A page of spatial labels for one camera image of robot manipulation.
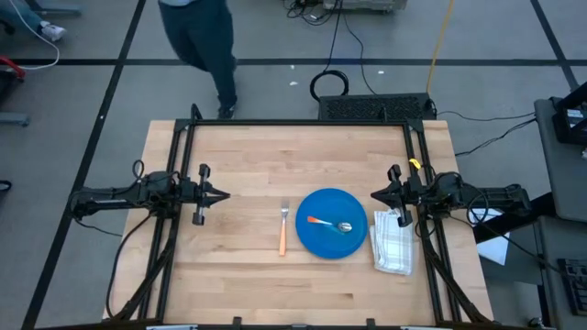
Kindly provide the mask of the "spoon with orange handle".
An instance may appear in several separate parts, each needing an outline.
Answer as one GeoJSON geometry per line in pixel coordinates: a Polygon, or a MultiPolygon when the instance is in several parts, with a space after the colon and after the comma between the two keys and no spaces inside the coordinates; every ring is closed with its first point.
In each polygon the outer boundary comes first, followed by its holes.
{"type": "Polygon", "coordinates": [[[311,224],[319,224],[324,226],[335,227],[339,232],[348,233],[352,230],[352,225],[348,222],[332,223],[313,216],[307,217],[307,222],[311,224]]]}

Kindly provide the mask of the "fork with peach handle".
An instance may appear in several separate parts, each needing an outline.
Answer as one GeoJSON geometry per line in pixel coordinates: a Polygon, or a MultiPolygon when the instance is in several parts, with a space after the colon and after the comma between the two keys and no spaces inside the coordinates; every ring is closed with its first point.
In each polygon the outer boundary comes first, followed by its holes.
{"type": "Polygon", "coordinates": [[[280,233],[280,245],[279,245],[279,255],[284,257],[286,254],[286,229],[287,229],[287,216],[289,214],[289,201],[283,200],[282,207],[281,207],[281,215],[282,215],[282,225],[281,225],[281,233],[280,233]]]}

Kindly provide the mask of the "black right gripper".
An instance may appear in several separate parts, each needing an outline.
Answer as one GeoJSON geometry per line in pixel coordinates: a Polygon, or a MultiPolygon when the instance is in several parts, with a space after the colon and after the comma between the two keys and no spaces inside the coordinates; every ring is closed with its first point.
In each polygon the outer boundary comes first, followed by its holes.
{"type": "Polygon", "coordinates": [[[419,205],[424,188],[418,176],[410,176],[401,182],[401,168],[394,164],[388,170],[390,184],[381,190],[371,193],[371,198],[399,212],[398,225],[407,227],[413,223],[411,212],[406,209],[408,204],[419,205]]]}

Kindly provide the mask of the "black keyboard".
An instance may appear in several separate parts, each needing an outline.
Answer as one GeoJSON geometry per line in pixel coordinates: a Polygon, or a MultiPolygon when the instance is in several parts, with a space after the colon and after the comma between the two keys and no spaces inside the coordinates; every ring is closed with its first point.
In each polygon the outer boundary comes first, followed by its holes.
{"type": "Polygon", "coordinates": [[[587,316],[587,259],[558,258],[557,263],[572,314],[587,316]]]}

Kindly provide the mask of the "black perforated computer case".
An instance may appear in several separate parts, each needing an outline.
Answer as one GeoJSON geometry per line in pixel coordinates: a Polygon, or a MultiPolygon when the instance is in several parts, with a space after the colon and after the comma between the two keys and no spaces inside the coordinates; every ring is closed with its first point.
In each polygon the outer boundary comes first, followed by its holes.
{"type": "Polygon", "coordinates": [[[436,120],[437,110],[427,93],[324,96],[319,100],[321,120],[436,120]]]}

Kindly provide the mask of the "black table frame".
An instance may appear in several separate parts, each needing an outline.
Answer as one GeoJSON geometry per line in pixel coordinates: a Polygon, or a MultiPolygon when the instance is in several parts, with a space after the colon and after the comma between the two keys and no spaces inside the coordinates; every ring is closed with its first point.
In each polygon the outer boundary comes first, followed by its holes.
{"type": "Polygon", "coordinates": [[[421,131],[381,123],[315,120],[251,120],[201,124],[189,157],[196,174],[208,164],[215,187],[230,193],[192,223],[185,206],[177,220],[154,220],[143,211],[128,215],[129,241],[118,261],[109,297],[120,312],[143,280],[150,253],[171,229],[178,232],[171,267],[154,283],[139,309],[142,317],[179,324],[244,325],[432,325],[464,320],[455,296],[414,247],[408,276],[378,271],[369,243],[353,255],[327,260],[312,255],[295,230],[302,200],[334,187],[355,196],[367,215],[382,209],[371,198],[387,184],[386,171],[410,159],[436,171],[457,167],[448,125],[426,121],[421,131]],[[283,200],[289,201],[286,254],[279,255],[283,200]]]}

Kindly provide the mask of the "person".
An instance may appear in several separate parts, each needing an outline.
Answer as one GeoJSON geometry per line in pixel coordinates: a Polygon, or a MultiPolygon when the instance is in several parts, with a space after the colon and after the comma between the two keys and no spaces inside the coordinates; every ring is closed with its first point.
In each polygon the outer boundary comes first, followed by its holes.
{"type": "Polygon", "coordinates": [[[67,32],[35,13],[24,0],[0,0],[0,19],[14,28],[30,27],[51,42],[60,40],[67,32]]]}
{"type": "Polygon", "coordinates": [[[230,119],[237,104],[234,29],[227,0],[158,0],[166,36],[177,57],[213,78],[218,117],[230,119]]]}

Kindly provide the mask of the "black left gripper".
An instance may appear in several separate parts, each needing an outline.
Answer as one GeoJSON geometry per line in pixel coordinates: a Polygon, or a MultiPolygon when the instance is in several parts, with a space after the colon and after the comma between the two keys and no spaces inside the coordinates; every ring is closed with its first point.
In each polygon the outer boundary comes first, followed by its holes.
{"type": "Polygon", "coordinates": [[[222,202],[230,197],[229,192],[223,192],[215,188],[208,181],[210,177],[210,167],[206,164],[199,166],[199,178],[198,183],[191,181],[189,178],[181,181],[181,197],[180,201],[185,204],[195,204],[196,211],[194,212],[192,223],[196,226],[202,226],[205,223],[204,210],[209,208],[213,204],[222,202]]]}

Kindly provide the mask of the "grey desk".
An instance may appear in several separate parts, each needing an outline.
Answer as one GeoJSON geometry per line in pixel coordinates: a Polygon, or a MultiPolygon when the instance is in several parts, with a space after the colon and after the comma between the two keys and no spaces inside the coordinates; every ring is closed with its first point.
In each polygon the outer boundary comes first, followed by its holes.
{"type": "Polygon", "coordinates": [[[534,107],[556,213],[566,220],[587,222],[587,159],[582,156],[584,147],[558,141],[552,120],[555,108],[550,100],[536,100],[534,107]]]}

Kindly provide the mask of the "white checked folded cloth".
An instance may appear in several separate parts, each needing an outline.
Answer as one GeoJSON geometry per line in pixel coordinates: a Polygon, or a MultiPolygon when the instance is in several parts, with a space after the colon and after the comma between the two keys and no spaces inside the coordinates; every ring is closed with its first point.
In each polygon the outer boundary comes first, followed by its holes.
{"type": "Polygon", "coordinates": [[[399,212],[389,209],[374,212],[370,226],[374,268],[378,271],[410,275],[414,266],[414,229],[398,225],[399,212]]]}

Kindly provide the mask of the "blue plate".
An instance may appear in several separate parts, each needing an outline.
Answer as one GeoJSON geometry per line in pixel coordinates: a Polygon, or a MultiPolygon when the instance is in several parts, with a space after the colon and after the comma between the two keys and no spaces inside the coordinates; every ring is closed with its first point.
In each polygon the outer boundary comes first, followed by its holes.
{"type": "Polygon", "coordinates": [[[367,217],[362,205],[353,195],[351,195],[350,193],[345,192],[343,190],[340,190],[340,189],[325,188],[325,189],[321,189],[321,190],[317,190],[315,192],[312,192],[303,199],[303,201],[301,202],[300,206],[298,207],[296,215],[295,215],[295,229],[296,229],[296,233],[297,233],[301,243],[312,254],[314,254],[322,259],[343,259],[343,258],[350,256],[354,252],[356,252],[362,246],[363,242],[365,241],[365,239],[369,233],[369,223],[368,223],[368,217],[367,217]],[[348,254],[341,255],[339,258],[325,258],[324,256],[320,256],[319,254],[316,254],[311,249],[308,249],[306,247],[305,242],[302,239],[300,239],[300,234],[299,234],[300,219],[301,219],[300,208],[302,208],[304,206],[304,200],[308,196],[311,196],[313,194],[324,194],[324,195],[328,195],[328,196],[332,196],[332,197],[336,196],[336,197],[341,197],[341,198],[347,198],[349,200],[349,202],[353,203],[353,205],[356,207],[357,216],[359,216],[361,218],[360,222],[358,222],[358,225],[361,228],[361,238],[358,241],[357,245],[348,254]]]}

